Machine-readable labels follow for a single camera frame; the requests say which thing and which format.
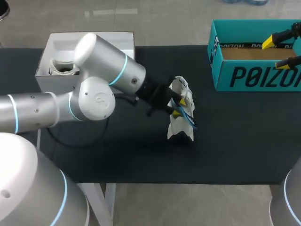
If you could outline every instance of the sneaker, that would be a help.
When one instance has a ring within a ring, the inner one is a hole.
[[[187,81],[182,76],[176,76],[169,88],[181,95],[182,100],[180,103],[182,108],[191,118],[193,118],[194,103],[192,91],[189,89]],[[167,139],[182,131],[193,141],[193,127],[179,112],[175,111],[170,115]]]
[[[50,75],[79,75],[79,68],[73,62],[50,60]]]

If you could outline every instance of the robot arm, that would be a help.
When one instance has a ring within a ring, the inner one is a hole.
[[[74,51],[80,68],[79,82],[73,92],[51,92],[0,97],[0,131],[20,133],[52,127],[65,121],[99,121],[115,108],[110,86],[138,96],[154,109],[171,114],[167,106],[181,96],[166,84],[146,76],[145,68],[96,34],[86,34]]]

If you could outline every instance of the concrete floor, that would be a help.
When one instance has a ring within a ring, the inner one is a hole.
[[[53,32],[134,31],[135,44],[207,44],[214,18],[301,18],[300,0],[8,0],[0,47],[46,45]],[[119,184],[116,226],[269,226],[269,186]]]

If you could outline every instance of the open box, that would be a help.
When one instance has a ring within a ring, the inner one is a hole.
[[[279,70],[279,60],[301,55],[301,39],[262,50],[273,33],[298,20],[214,20],[208,56],[217,91],[301,91],[301,66]]]
[[[68,32],[50,34],[44,49],[36,79],[42,92],[63,94],[72,91],[77,85],[78,75],[50,75],[49,63],[51,59],[70,62],[73,60],[73,52],[79,40],[88,32]],[[135,44],[133,32],[93,32],[120,49],[130,58],[135,58]],[[120,91],[112,87],[114,93]]]

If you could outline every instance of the black cable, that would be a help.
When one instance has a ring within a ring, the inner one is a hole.
[[[106,122],[105,122],[105,126],[104,126],[104,129],[103,129],[103,132],[101,133],[101,135],[99,137],[97,137],[92,143],[89,143],[89,144],[86,144],[86,145],[69,145],[69,144],[66,144],[63,141],[59,140],[52,133],[52,131],[50,130],[50,128],[47,128],[47,132],[51,136],[52,139],[54,139],[56,142],[58,142],[59,144],[65,146],[65,147],[74,148],[74,149],[86,149],[86,148],[91,148],[91,147],[95,146],[100,140],[103,139],[103,137],[104,137],[104,135],[105,135],[105,133],[106,133],[106,131],[108,129],[109,121],[110,121],[110,118],[107,118]]]
[[[124,97],[123,95],[117,95],[115,96],[115,99],[122,99],[122,100],[125,100],[127,101],[129,104],[131,105],[136,105],[136,102],[137,100],[131,100],[127,97]],[[92,143],[89,143],[89,144],[86,144],[86,145],[70,145],[70,144],[66,144],[64,143],[63,141],[59,140],[53,133],[52,131],[47,128],[47,132],[48,134],[51,136],[52,139],[54,139],[57,143],[59,143],[60,145],[62,146],[65,146],[65,147],[68,147],[68,148],[73,148],[73,149],[85,149],[85,148],[91,148],[93,146],[95,146],[100,140],[103,139],[105,133],[107,132],[107,129],[108,129],[108,126],[109,126],[109,118],[106,119],[106,123],[105,123],[105,126],[104,126],[104,129],[103,129],[103,132],[102,134],[95,139],[95,141],[93,141]]]

